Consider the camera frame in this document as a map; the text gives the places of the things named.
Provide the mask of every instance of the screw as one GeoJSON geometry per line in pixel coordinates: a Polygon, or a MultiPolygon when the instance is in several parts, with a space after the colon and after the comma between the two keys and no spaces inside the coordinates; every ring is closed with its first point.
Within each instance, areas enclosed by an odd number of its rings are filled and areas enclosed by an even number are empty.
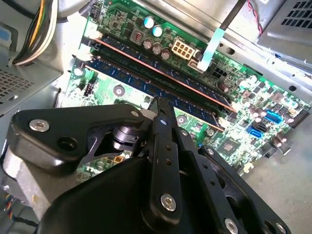
{"type": "Polygon", "coordinates": [[[42,132],[42,133],[50,129],[49,123],[42,119],[34,119],[30,121],[29,127],[36,132],[42,132]]]}
{"type": "Polygon", "coordinates": [[[284,228],[279,222],[276,222],[275,224],[277,225],[278,229],[279,229],[283,234],[286,234],[285,228],[284,228]]]}
{"type": "Polygon", "coordinates": [[[131,114],[132,114],[133,116],[135,116],[135,117],[138,117],[138,113],[135,112],[135,111],[132,111],[131,114]]]}
{"type": "Polygon", "coordinates": [[[185,135],[185,136],[188,135],[187,132],[186,132],[184,129],[181,130],[181,133],[182,133],[183,135],[185,135]]]}
{"type": "Polygon", "coordinates": [[[210,155],[214,155],[214,152],[213,152],[212,149],[208,149],[207,151],[208,151],[208,153],[209,153],[210,155]]]}
{"type": "Polygon", "coordinates": [[[224,224],[231,234],[238,234],[238,228],[233,220],[231,220],[230,218],[226,218],[224,220],[224,224]]]}
{"type": "Polygon", "coordinates": [[[162,123],[162,124],[164,124],[164,125],[167,125],[167,122],[166,121],[164,121],[164,120],[160,120],[160,122],[162,123]]]}
{"type": "Polygon", "coordinates": [[[170,194],[163,194],[160,197],[161,205],[168,211],[173,212],[176,210],[176,201],[170,194]]]}

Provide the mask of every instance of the wires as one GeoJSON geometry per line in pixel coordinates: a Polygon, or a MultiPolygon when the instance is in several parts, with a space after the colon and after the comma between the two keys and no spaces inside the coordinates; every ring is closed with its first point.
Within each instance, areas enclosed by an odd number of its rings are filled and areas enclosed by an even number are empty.
{"type": "Polygon", "coordinates": [[[260,21],[259,21],[258,13],[254,9],[254,6],[250,3],[250,0],[248,0],[248,7],[253,11],[253,15],[257,21],[258,30],[259,30],[260,35],[261,35],[263,33],[263,29],[262,29],[262,26],[261,26],[260,21]]]}
{"type": "Polygon", "coordinates": [[[7,213],[8,217],[13,222],[24,223],[24,224],[27,224],[29,226],[35,227],[35,228],[38,227],[38,224],[35,223],[34,221],[27,220],[27,219],[24,219],[24,218],[21,218],[21,217],[16,217],[16,216],[13,215],[13,211],[12,211],[13,200],[14,200],[14,197],[12,195],[10,195],[10,194],[8,194],[5,197],[5,208],[4,208],[4,210],[8,212],[7,213]]]}
{"type": "MultiPolygon", "coordinates": [[[[12,7],[17,12],[19,12],[20,14],[26,16],[27,18],[30,18],[30,19],[34,19],[35,18],[35,15],[33,13],[29,12],[28,10],[26,10],[25,8],[23,8],[22,6],[17,4],[14,0],[2,0],[2,1],[5,2],[7,5],[9,5],[10,7],[12,7]]],[[[97,2],[97,0],[91,0],[91,1],[89,0],[89,2],[87,4],[85,4],[79,10],[80,15],[85,17],[91,11],[92,6],[96,2],[97,2]]],[[[66,22],[68,22],[68,17],[69,16],[58,18],[57,19],[57,23],[66,23],[66,22]]]]}
{"type": "Polygon", "coordinates": [[[10,59],[9,64],[27,65],[38,58],[52,41],[57,16],[58,0],[41,0],[40,8],[28,29],[24,46],[16,58],[10,59]]]}

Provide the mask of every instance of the capacitor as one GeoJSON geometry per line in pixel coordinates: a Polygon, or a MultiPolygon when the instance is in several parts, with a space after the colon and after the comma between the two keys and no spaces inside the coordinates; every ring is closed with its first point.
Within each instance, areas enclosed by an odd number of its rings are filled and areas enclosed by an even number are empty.
{"type": "Polygon", "coordinates": [[[282,142],[285,143],[287,141],[287,138],[285,137],[285,135],[282,132],[279,132],[276,134],[276,137],[282,142]]]}
{"type": "Polygon", "coordinates": [[[102,161],[97,162],[97,170],[98,171],[104,171],[104,162],[102,162],[102,161]]]}
{"type": "Polygon", "coordinates": [[[241,89],[247,89],[249,88],[249,83],[244,79],[240,78],[236,81],[236,84],[241,88],[241,89]]]}
{"type": "Polygon", "coordinates": [[[243,99],[242,104],[244,107],[247,107],[247,108],[250,107],[250,102],[247,99],[243,99]]]}
{"type": "Polygon", "coordinates": [[[255,110],[255,108],[250,108],[250,109],[249,109],[249,112],[250,112],[250,114],[251,114],[254,118],[259,117],[259,114],[258,114],[258,112],[255,110]]]}
{"type": "Polygon", "coordinates": [[[153,45],[152,51],[153,51],[154,55],[160,55],[161,50],[162,50],[162,48],[161,48],[161,46],[160,46],[160,43],[155,43],[155,44],[153,45]]]}
{"type": "Polygon", "coordinates": [[[260,107],[258,107],[256,111],[261,117],[267,116],[267,113],[260,107]]]}
{"type": "Polygon", "coordinates": [[[277,137],[273,137],[271,142],[277,148],[282,146],[282,142],[277,137]]]}
{"type": "Polygon", "coordinates": [[[149,49],[152,48],[152,46],[153,46],[153,41],[152,41],[152,39],[147,38],[147,39],[144,40],[144,42],[143,42],[143,47],[144,47],[144,49],[149,50],[149,49]]]}
{"type": "Polygon", "coordinates": [[[159,25],[154,26],[154,28],[152,29],[152,34],[154,35],[154,37],[160,37],[162,34],[162,29],[159,25]]]}
{"type": "Polygon", "coordinates": [[[215,134],[215,132],[214,132],[213,129],[208,129],[208,130],[206,131],[206,133],[207,133],[207,136],[209,136],[209,137],[212,137],[212,136],[215,134]]]}
{"type": "Polygon", "coordinates": [[[141,107],[143,109],[147,109],[150,106],[151,98],[150,97],[145,97],[144,101],[141,104],[141,107]]]}
{"type": "Polygon", "coordinates": [[[144,19],[144,26],[146,28],[152,28],[154,26],[154,23],[155,23],[154,19],[150,16],[144,19]]]}
{"type": "Polygon", "coordinates": [[[217,84],[218,88],[220,90],[222,90],[224,93],[228,92],[229,90],[229,87],[224,83],[224,82],[221,82],[219,81],[218,84],[217,84]]]}
{"type": "Polygon", "coordinates": [[[290,116],[290,114],[288,113],[284,113],[282,115],[283,119],[285,120],[286,123],[293,123],[294,122],[294,119],[293,117],[290,116]]]}
{"type": "Polygon", "coordinates": [[[80,67],[76,67],[74,69],[74,74],[78,77],[82,76],[83,75],[83,70],[80,68],[80,67]]]}
{"type": "Polygon", "coordinates": [[[254,121],[255,121],[256,123],[260,123],[260,122],[262,121],[262,118],[256,117],[256,118],[254,118],[254,121]]]}
{"type": "Polygon", "coordinates": [[[161,58],[163,60],[168,60],[170,58],[170,55],[171,55],[170,50],[168,50],[167,48],[161,51],[161,58]]]}
{"type": "Polygon", "coordinates": [[[255,84],[257,81],[258,81],[258,78],[257,78],[255,75],[252,75],[252,76],[249,78],[249,83],[250,83],[250,84],[255,84]]]}

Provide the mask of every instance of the blue ram stick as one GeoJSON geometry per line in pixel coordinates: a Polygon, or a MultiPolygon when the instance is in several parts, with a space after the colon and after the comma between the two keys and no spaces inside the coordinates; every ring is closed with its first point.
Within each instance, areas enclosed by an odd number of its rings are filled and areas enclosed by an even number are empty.
{"type": "Polygon", "coordinates": [[[174,94],[153,85],[150,82],[144,81],[135,75],[129,74],[128,72],[117,68],[107,61],[103,61],[100,58],[94,58],[91,62],[86,64],[86,67],[91,68],[97,72],[104,73],[153,97],[166,98],[173,104],[174,107],[207,122],[209,125],[214,126],[221,131],[224,130],[217,123],[217,120],[215,119],[212,112],[198,108],[188,101],[183,100],[174,94]]]}

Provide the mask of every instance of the blue connector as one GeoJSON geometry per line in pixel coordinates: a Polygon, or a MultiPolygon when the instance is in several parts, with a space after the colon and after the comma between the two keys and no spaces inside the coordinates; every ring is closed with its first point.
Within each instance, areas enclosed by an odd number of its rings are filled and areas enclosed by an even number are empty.
{"type": "Polygon", "coordinates": [[[263,133],[258,131],[257,129],[254,129],[252,126],[249,126],[246,129],[246,132],[249,133],[250,135],[253,135],[256,138],[262,138],[263,133]]]}
{"type": "Polygon", "coordinates": [[[267,110],[267,115],[264,118],[276,124],[283,122],[282,116],[270,110],[267,110]]]}

